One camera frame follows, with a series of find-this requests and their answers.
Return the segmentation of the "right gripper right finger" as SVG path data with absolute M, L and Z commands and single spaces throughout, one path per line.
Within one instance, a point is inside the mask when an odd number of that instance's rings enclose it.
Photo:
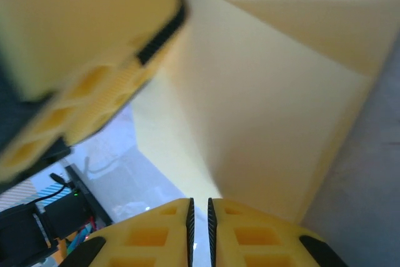
M 210 198 L 212 266 L 345 266 L 316 233 L 245 204 Z

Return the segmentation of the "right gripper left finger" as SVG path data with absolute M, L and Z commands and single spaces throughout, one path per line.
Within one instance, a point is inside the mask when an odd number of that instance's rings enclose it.
M 91 234 L 61 266 L 192 266 L 194 200 L 181 198 Z

